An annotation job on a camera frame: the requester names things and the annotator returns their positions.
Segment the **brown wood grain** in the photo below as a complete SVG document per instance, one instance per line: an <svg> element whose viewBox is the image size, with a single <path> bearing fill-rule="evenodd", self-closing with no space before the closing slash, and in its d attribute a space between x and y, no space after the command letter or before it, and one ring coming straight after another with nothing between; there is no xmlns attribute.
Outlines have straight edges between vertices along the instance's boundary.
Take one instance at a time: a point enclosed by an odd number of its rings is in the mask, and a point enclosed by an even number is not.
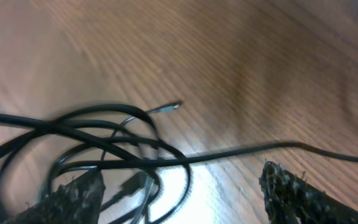
<svg viewBox="0 0 358 224"><path fill-rule="evenodd" d="M358 1L0 0L0 112L49 118L90 103L146 110L177 99L180 110L154 118L185 154L293 139L358 156ZM0 143L22 132L0 127ZM74 143L48 137L21 155L4 180L15 186L3 191L11 213L33 203L48 166ZM289 149L194 166L191 195L167 223L268 223L265 160L305 170L358 210L358 164ZM106 196L130 173L105 172ZM162 175L153 218L182 191L181 170Z"/></svg>

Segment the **black cable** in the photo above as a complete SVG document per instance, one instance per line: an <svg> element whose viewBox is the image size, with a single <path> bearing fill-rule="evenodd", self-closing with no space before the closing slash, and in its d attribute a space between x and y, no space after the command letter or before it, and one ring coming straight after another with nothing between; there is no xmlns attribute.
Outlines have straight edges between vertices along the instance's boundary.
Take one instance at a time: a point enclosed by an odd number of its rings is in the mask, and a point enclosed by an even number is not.
<svg viewBox="0 0 358 224"><path fill-rule="evenodd" d="M159 138L158 131L156 125L154 124L152 118L149 114L159 113L159 112L169 112L176 109L179 106L179 102L170 103L167 105L163 105L159 108L150 110L150 111L142 111L139 108L129 105L122 104L112 104L112 105L98 105L98 106L90 106L87 108L83 108L80 110L72 111L70 113L64 114L63 116L53 119L51 121L42 121L39 119L32 118L24 118L20 116L11 116L6 114L0 114L0 125L10 125L10 126L18 126L22 128L30 128L33 131L29 131L23 135L20 135L14 138L11 141L8 141L0 146L0 159L6 155L8 155L7 159L2 164L0 170L0 183L3 177L4 171L7 169L11 161L15 158L15 156L28 144L30 141L37 139L46 134L57 134L61 136L65 136L68 138L76 139L78 141L83 142L72 149L67 150L63 155L61 155L52 165L47 178L43 184L40 198L45 198L52 192L52 181L59 175L74 171L74 170L86 170L91 168L99 168L99 169L128 169L128 168L137 168L142 169L144 172L148 173L149 182L151 184L145 185L146 192L151 192L151 187L154 185L157 186L157 192L154 194L146 195L144 201L141 205L131 212L123 215L122 217L114 220L113 224L118 224L122 222L126 222L129 219L132 219L134 223L140 220L140 215L144 215L148 211L148 206L157 198L157 195L160 192L160 181L158 175L155 173L154 169L159 167L166 166L183 166L186 171L186 185L185 191L179 199L178 203L169 210L165 215L155 220L154 222L150 222L146 220L147 223L160 223L164 221L164 219L168 218L171 214L173 214L179 206L184 202L185 197L187 196L190 190L191 183L191 169L189 164L195 162L206 162L215 159L221 159L229 156L240 156L250 153L256 153L260 151L266 151L269 149L277 149L277 148L299 148L306 150L308 152L312 152L315 154L319 154L326 157L331 157L335 159L358 162L358 157L352 157L347 155L342 155L334 152L325 151L319 149L314 146L310 146L308 144L302 142L271 142L267 144L261 144L259 146L249 146L249 147L237 147L226 149L221 152L211 153L211 154L203 154L203 155L195 155L191 157L186 157L183 155L178 149L173 146L165 143L163 140ZM109 121L101 121L101 120L72 120L80 115L89 114L89 113L100 113L100 112L118 112L125 113L132 117L128 118L121 124L112 123ZM129 121L138 118L141 121L147 123L149 127L152 129L155 139L142 138L136 134L128 131L124 125ZM85 133L83 131L77 130L78 128L103 128L103 129L111 129L113 130L113 134L110 138L99 138L97 136L93 136L91 134ZM117 132L122 133L123 137L116 137ZM145 159L139 158L125 150L121 147L118 147L114 144L116 143L128 143L133 146L138 147L141 152L142 157L142 149L140 148L141 144L148 144L152 148L156 149L156 158L155 159ZM79 162L71 162L66 164L66 161L77 156L78 154L90 150L91 148L102 149L102 157L100 161L79 161ZM164 149L169 153L173 154L176 159L161 159L158 157L160 154L160 150ZM114 154L117 157L120 157L123 160L118 161L104 161L104 157L106 153Z"/></svg>

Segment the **cable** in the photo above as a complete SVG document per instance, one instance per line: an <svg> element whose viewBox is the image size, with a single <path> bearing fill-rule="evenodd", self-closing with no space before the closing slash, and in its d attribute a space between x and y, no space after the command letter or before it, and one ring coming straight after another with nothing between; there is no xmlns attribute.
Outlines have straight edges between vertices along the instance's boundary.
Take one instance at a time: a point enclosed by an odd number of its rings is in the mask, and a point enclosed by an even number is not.
<svg viewBox="0 0 358 224"><path fill-rule="evenodd" d="M83 142L63 153L51 166L47 178L45 179L44 184L42 185L40 191L40 199L42 200L45 197L48 197L52 193L52 182L59 175L62 175L66 172L71 172L74 170L88 170L93 168L98 169L141 169L147 174L147 178L144 180L139 180L139 186L134 186L134 189L126 189L127 192L123 195L117 196L112 202L106 202L103 206L103 210L107 209L110 205L114 204L125 195L133 194L137 189L145 189L145 197L142 203L129 213L123 215L122 217L112 221L112 224L118 224L126 222L132 219L131 223L137 223L140 220L141 216L144 216L148 219L148 207L153 201L158 197L160 193L160 184L161 181L159 176L155 172L159 167L167 166L182 166L186 172L186 184L184 192L177 202L165 215L158 218L157 220L150 222L146 220L147 223L157 224L165 219L167 219L171 214L177 211L180 205L185 201L186 196L190 191L191 184L191 169L189 164L196 162L206 162L216 159L222 159L230 156L240 156L246 154L252 154L257 152L262 152L271 149L278 148L298 148L321 156L331 157L334 159L340 159L350 162L358 162L358 157L347 156L343 154L338 154L335 152L329 152L322 149L319 149L314 146L296 141L287 141L287 142L269 142L266 144L261 144L258 146L244 146L244 147L235 147L230 149L225 149L219 152L194 155L186 157L175 147L169 145L160 139L155 123L153 122L150 114L154 113L166 113L171 112L177 109L180 106L181 102L173 102L167 105L160 106L158 108L142 111L135 106L122 105L122 104L110 104L110 105L96 105L90 106L87 108L82 108L80 110L72 111L67 114L62 115L61 117L55 118L50 121L42 121L39 119L25 118L20 116L12 116L7 114L0 114L0 125L10 125L17 126L20 128L29 128L33 129L25 134L22 134L0 146L0 159L7 155L7 159L1 166L0 170L0 183L6 169L9 167L9 164L15 156L21 152L25 146L46 134L57 134L65 136L67 138L76 139ZM97 119L73 119L78 116L90 113L102 113L102 112L111 112L111 113L125 113L131 117L124 120L121 124L116 124L109 121L102 121ZM125 125L134 120L135 118L148 124L150 129L154 134L155 139L142 138L125 128ZM92 134L85 133L78 130L78 128L103 128L113 130L111 137L109 138L100 138L93 136ZM116 134L120 132L123 136L117 137ZM123 148L115 145L117 143L128 143L136 148L140 152L140 158L127 152ZM144 157L144 153L141 148L141 144L146 144L155 149L155 158L147 159ZM78 156L85 151L93 149L102 149L103 153L100 161L78 161L67 163L70 159ZM159 158L161 150L166 150L172 154L176 159L164 159ZM122 160L117 161L105 161L106 153L113 154L117 157L120 157ZM157 187L157 191L152 193L152 186Z"/></svg>

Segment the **thin black wire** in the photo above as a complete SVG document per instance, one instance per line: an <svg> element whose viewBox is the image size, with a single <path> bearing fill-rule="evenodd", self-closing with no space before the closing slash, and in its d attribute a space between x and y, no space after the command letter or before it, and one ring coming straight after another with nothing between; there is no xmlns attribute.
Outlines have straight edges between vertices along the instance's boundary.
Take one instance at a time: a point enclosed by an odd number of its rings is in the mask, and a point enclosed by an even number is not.
<svg viewBox="0 0 358 224"><path fill-rule="evenodd" d="M170 103L168 104L168 106L177 107L177 104L178 104L177 102ZM278 148L298 148L298 149L306 150L308 152L319 154L321 156L331 157L344 161L358 162L358 157L347 156L343 154L325 151L317 147L310 146L308 144L302 142L296 142L296 141L270 142L258 146L236 147L236 148L226 149L220 152L186 157L178 149L165 143L163 140L159 138L157 128L154 122L152 121L152 118L149 116L150 113L170 111L169 107L167 109L164 106L161 106L159 108L147 112L142 111L141 109L136 108L134 106L120 105L120 104L90 106L87 108L83 108L80 110L76 110L64 114L63 116L51 121L42 121L39 119L0 114L0 125L10 125L10 126L18 126L22 128L34 129L33 131L29 131L28 133L18 136L13 140L8 141L0 146L0 159L8 155L7 159L2 164L0 170L0 182L3 177L4 171L7 169L11 161L18 154L18 152L21 151L24 148L24 146L28 144L30 141L37 139L41 136L44 136L46 134L57 134L57 135L65 136L68 138L81 141L83 142L83 144L80 144L72 149L69 149L62 156L60 156L59 159L55 161L43 184L41 190L42 192L41 198L45 198L52 193L51 186L52 186L53 179L65 172L70 172L74 170L86 170L92 168L143 169L151 177L153 177L153 182L157 184L158 186L157 192L159 192L160 181L158 179L158 175L155 173L153 169L159 167L166 167L166 166L183 166L187 175L185 191L179 202L170 211L168 211L165 215L163 215L156 221L150 222L150 223L160 223L164 221L164 219L168 218L171 214L173 214L179 208L179 206L184 202L185 197L188 195L188 192L190 190L190 183L191 183L191 169L189 167L189 164L192 163L206 162L216 159L222 159L229 156L240 156L240 155L251 154L251 153L256 153L256 152L261 152L271 149L278 149ZM133 116L133 118L129 118L121 124L116 124L109 121L101 121L101 120L71 120L83 114L100 113L100 112L125 113ZM124 127L124 125L127 122L129 122L134 118L140 119L143 122L147 123L150 126L151 130L153 131L155 139L141 138L131 133ZM104 129L114 130L114 132L110 138L99 138L97 136L93 136L91 134L77 130L78 128L104 128ZM116 137L115 135L118 131L125 136ZM135 155L114 145L116 143L129 143L133 146L137 146L140 152L142 152L142 149L140 148L140 144L148 144L149 146L157 150L157 155L159 155L160 149L164 149L170 152L171 154L173 154L177 159L161 159L158 157L157 159L154 160L140 159ZM78 161L78 162L71 162L65 164L67 160L71 159L74 156L77 156L79 153L89 150L90 148L99 148L103 150L100 161ZM115 156L120 157L123 160L104 161L104 157L107 152L114 154ZM150 196L146 196L145 200L142 202L141 205L142 207L139 206L138 208L133 209L131 212L123 215L122 217L118 218L117 220L114 220L111 223L118 224L118 223L125 222L131 218L133 218L133 222L137 222L137 220L139 220L139 215L145 215L144 212L146 211L144 208L147 208L149 204L152 203L152 201L157 197L157 195L158 193Z"/></svg>

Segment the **wood grain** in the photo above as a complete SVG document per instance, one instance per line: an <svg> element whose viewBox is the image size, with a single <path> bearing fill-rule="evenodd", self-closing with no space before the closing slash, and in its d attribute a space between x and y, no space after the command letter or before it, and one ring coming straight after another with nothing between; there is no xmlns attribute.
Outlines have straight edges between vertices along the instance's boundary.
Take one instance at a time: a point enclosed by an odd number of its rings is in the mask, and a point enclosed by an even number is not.
<svg viewBox="0 0 358 224"><path fill-rule="evenodd" d="M83 104L146 110L177 99L180 110L155 120L185 154L294 139L358 156L358 1L0 0L0 112L48 118ZM0 143L21 132L0 127ZM49 137L21 155L5 180L16 186L4 190L10 212L34 201L47 167L72 144ZM289 149L194 166L192 193L167 223L268 223L258 183L265 160L305 170L310 184L358 210L358 164ZM106 196L129 173L105 172ZM177 169L162 175L153 218L184 179Z"/></svg>

